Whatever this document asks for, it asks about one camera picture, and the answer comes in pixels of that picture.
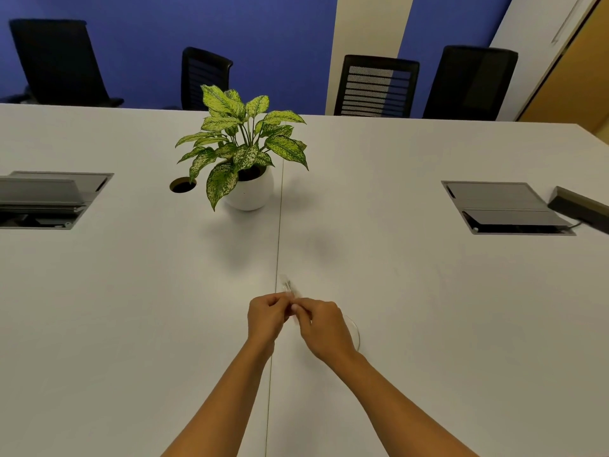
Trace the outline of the person's right forearm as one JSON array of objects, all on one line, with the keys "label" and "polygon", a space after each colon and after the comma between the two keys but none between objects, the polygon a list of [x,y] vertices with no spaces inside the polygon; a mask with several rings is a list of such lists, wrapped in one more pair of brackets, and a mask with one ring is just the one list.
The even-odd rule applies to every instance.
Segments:
[{"label": "person's right forearm", "polygon": [[325,363],[360,402],[389,457],[479,457],[391,384],[358,352]]}]

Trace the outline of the dark grey power adapter box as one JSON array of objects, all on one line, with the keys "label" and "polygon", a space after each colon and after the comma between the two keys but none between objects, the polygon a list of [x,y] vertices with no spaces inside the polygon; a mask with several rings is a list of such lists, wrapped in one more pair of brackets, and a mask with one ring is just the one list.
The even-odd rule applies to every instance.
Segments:
[{"label": "dark grey power adapter box", "polygon": [[609,235],[609,206],[556,186],[547,206],[554,212]]}]

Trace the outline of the person's left forearm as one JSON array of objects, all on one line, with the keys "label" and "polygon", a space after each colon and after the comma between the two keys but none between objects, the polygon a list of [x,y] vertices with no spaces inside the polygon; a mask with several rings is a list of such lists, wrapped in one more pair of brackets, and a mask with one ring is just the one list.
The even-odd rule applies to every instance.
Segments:
[{"label": "person's left forearm", "polygon": [[272,339],[249,337],[202,406],[161,457],[238,457]]}]

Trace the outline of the clear round plastic lid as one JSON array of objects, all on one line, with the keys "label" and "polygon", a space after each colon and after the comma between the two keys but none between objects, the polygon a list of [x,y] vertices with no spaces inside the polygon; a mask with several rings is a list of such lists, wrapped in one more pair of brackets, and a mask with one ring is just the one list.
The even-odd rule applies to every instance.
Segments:
[{"label": "clear round plastic lid", "polygon": [[357,352],[360,352],[361,335],[360,335],[359,329],[358,329],[357,325],[355,324],[355,322],[353,321],[353,319],[350,318],[345,313],[343,313],[343,318],[344,318],[345,324],[347,326],[347,329],[350,333],[354,348],[356,349]]}]

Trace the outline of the black mesh office chair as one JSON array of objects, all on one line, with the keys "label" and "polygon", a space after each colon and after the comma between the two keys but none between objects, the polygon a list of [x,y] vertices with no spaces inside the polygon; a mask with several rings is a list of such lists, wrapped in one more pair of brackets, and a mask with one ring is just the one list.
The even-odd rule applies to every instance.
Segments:
[{"label": "black mesh office chair", "polygon": [[76,19],[11,19],[11,36],[27,79],[21,94],[0,103],[118,108],[95,58],[87,22]]},{"label": "black mesh office chair", "polygon": [[507,49],[447,45],[422,118],[496,121],[518,57]]},{"label": "black mesh office chair", "polygon": [[202,86],[217,86],[222,91],[230,88],[230,69],[233,61],[195,47],[187,47],[181,56],[181,107],[168,106],[165,110],[208,111],[203,103]]}]

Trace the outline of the person's right hand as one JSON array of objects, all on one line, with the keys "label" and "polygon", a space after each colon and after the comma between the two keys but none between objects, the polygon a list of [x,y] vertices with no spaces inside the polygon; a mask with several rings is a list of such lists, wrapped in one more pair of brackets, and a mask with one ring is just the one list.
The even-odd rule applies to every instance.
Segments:
[{"label": "person's right hand", "polygon": [[315,357],[334,369],[358,356],[341,309],[333,301],[296,298],[292,312],[300,334]]}]

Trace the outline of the green speckled leafy plant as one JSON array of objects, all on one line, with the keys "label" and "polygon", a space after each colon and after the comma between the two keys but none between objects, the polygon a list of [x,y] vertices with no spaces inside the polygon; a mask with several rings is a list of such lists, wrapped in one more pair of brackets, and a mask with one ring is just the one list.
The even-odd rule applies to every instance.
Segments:
[{"label": "green speckled leafy plant", "polygon": [[191,160],[189,183],[202,170],[211,167],[205,182],[210,206],[234,192],[244,176],[263,177],[273,167],[271,154],[296,162],[308,169],[307,145],[292,137],[293,123],[305,120],[291,110],[269,111],[270,98],[262,95],[243,102],[235,89],[202,84],[202,102],[209,115],[200,130],[181,137],[175,147],[192,143],[192,149],[179,162]]}]

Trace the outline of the wooden door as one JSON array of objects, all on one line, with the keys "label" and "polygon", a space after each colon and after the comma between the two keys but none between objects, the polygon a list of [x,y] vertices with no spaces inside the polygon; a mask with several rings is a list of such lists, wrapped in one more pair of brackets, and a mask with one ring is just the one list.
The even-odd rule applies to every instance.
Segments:
[{"label": "wooden door", "polygon": [[599,0],[518,118],[576,123],[609,145],[609,0]]}]

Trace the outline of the black slatted office chair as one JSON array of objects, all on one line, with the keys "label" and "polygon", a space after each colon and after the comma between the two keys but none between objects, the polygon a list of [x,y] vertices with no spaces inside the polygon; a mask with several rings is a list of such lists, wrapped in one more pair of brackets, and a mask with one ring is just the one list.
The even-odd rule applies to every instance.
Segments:
[{"label": "black slatted office chair", "polygon": [[334,115],[409,118],[419,71],[418,61],[346,55]]}]

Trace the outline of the white round plant pot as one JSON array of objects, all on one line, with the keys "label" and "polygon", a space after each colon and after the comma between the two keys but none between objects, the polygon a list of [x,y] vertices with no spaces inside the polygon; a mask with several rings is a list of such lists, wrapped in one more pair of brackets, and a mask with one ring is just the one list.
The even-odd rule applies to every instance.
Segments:
[{"label": "white round plant pot", "polygon": [[222,198],[222,203],[245,212],[255,211],[267,204],[275,188],[274,167],[252,168],[258,170],[259,176],[243,181],[240,175],[232,191]]}]

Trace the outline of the person's left hand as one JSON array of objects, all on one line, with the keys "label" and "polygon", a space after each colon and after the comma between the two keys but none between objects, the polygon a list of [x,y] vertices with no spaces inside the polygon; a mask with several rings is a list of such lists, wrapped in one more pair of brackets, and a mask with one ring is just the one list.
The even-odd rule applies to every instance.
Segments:
[{"label": "person's left hand", "polygon": [[252,347],[261,359],[267,361],[275,348],[275,341],[284,324],[274,324],[267,316],[267,295],[255,297],[248,308],[248,336],[246,344]]}]

